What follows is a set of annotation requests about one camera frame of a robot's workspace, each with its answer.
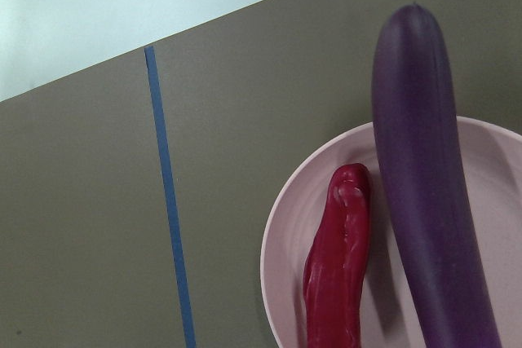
red object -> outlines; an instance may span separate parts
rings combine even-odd
[[[369,172],[335,170],[303,276],[308,348],[360,348],[359,307],[369,250]]]

red elongated object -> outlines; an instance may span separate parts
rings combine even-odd
[[[335,170],[303,275],[308,348],[359,348],[369,250],[370,183],[359,163]]]

blue line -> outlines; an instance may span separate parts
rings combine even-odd
[[[176,280],[178,282],[179,306],[181,307],[185,344],[187,348],[196,348],[192,310],[190,308],[190,297],[188,295],[187,272],[185,271],[183,247],[181,245],[178,207],[176,206],[174,180],[172,177],[172,167],[170,166],[169,144],[166,138],[165,115],[163,114],[160,81],[157,75],[156,56],[154,55],[153,46],[147,46],[145,48],[145,59],[147,60],[150,96],[153,102],[157,149],[160,154],[161,176],[163,177],[163,188],[165,189],[166,212],[169,218],[170,240],[172,242],[172,254],[174,255]]]

light pink plate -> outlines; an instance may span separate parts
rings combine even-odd
[[[502,344],[522,346],[522,136],[458,118],[468,194]],[[374,185],[372,243],[361,303],[363,348],[423,348],[424,340],[389,223],[372,124],[320,147],[276,199],[261,248],[261,288],[280,348],[306,347],[304,262],[325,206],[332,173],[366,165]]]

purple cucumber-shaped object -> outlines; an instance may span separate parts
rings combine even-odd
[[[448,56],[426,9],[403,7],[384,25],[372,101],[391,223],[427,347],[499,348],[467,198]]]

